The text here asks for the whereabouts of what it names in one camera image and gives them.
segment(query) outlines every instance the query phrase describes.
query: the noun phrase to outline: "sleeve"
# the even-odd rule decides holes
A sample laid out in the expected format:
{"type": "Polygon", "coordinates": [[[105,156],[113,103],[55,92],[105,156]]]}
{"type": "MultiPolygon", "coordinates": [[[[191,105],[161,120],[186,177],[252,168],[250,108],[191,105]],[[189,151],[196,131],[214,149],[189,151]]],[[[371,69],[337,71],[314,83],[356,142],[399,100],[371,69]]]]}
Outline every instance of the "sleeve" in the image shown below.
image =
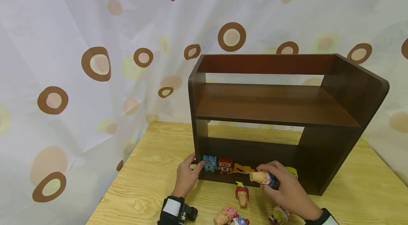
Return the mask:
{"type": "Polygon", "coordinates": [[[178,225],[179,213],[181,206],[183,205],[183,199],[175,199],[168,197],[164,200],[163,207],[161,209],[160,220],[158,225],[178,225]]]}
{"type": "Polygon", "coordinates": [[[306,225],[339,225],[331,213],[323,208],[323,214],[317,220],[305,220],[306,225]]]}

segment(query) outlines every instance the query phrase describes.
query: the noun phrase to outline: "wooden table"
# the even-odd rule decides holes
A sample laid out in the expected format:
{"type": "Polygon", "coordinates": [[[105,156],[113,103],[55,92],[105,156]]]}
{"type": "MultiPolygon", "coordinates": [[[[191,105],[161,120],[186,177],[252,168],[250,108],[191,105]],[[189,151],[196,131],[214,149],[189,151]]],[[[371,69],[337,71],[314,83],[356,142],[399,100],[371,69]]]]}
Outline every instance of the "wooden table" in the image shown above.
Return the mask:
{"type": "MultiPolygon", "coordinates": [[[[296,144],[301,132],[209,126],[209,136],[296,144]]],[[[172,192],[177,165],[194,151],[190,124],[155,122],[150,125],[123,166],[88,225],[156,224],[163,199],[172,192]]],[[[198,209],[195,223],[213,224],[223,207],[239,207],[232,184],[199,180],[186,202],[198,209]]],[[[247,210],[239,214],[253,225],[269,224],[274,204],[260,188],[249,187],[247,210]]],[[[408,224],[408,188],[368,144],[360,140],[323,196],[311,196],[341,225],[408,224]]],[[[292,215],[287,224],[304,224],[292,215]]]]}

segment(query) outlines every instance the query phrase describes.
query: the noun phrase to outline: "wooden shelf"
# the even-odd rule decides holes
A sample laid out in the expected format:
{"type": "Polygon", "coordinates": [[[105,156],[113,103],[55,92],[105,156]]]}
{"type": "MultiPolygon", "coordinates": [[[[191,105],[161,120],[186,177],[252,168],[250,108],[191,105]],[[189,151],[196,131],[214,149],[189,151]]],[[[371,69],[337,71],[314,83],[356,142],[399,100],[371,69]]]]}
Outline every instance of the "wooden shelf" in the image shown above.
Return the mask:
{"type": "MultiPolygon", "coordinates": [[[[236,184],[236,182],[238,181],[242,182],[244,185],[247,186],[259,187],[259,183],[251,182],[249,176],[238,174],[220,174],[219,172],[202,171],[201,179],[230,184],[236,184]]],[[[307,177],[304,176],[303,174],[300,174],[299,181],[303,188],[306,190],[306,192],[312,195],[319,195],[319,190],[317,189],[317,186],[315,185],[312,177],[307,177]]]]}
{"type": "MultiPolygon", "coordinates": [[[[273,160],[297,169],[322,195],[389,90],[383,78],[339,54],[202,55],[188,78],[197,162],[203,155],[256,168],[273,160]],[[321,86],[207,83],[206,73],[324,75],[321,86]],[[208,137],[208,121],[304,126],[298,145],[208,137]]],[[[258,186],[248,177],[202,171],[200,179],[258,186]]]]}
{"type": "Polygon", "coordinates": [[[289,126],[359,127],[320,86],[206,83],[195,117],[289,126]]]}

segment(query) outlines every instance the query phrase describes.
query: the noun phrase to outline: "child's hand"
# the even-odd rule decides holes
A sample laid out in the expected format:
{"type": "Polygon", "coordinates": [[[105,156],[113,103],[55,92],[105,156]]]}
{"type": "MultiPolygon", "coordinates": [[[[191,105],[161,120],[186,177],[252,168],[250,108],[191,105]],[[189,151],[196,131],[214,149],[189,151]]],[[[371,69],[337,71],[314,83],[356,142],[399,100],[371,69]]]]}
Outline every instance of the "child's hand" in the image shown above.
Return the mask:
{"type": "Polygon", "coordinates": [[[257,169],[269,171],[280,181],[279,190],[261,184],[266,195],[271,197],[279,206],[304,220],[317,220],[322,216],[322,209],[309,198],[295,176],[281,163],[272,161],[265,165],[259,165],[257,169]]]}
{"type": "Polygon", "coordinates": [[[186,198],[187,194],[192,190],[198,180],[198,175],[204,167],[204,161],[197,164],[194,170],[191,170],[190,165],[196,157],[195,153],[191,153],[177,168],[177,180],[172,196],[178,198],[186,198]]]}

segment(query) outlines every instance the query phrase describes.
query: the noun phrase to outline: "polka dot curtain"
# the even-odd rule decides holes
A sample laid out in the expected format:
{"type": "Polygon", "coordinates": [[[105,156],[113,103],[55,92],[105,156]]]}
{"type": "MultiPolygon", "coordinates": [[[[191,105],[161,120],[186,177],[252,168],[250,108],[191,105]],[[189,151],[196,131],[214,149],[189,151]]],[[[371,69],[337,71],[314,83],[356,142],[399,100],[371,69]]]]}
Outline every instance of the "polka dot curtain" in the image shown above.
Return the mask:
{"type": "Polygon", "coordinates": [[[403,1],[0,0],[0,223],[84,224],[150,123],[190,122],[187,79],[201,54],[339,53],[386,78],[390,93],[365,136],[406,180],[403,1]]]}

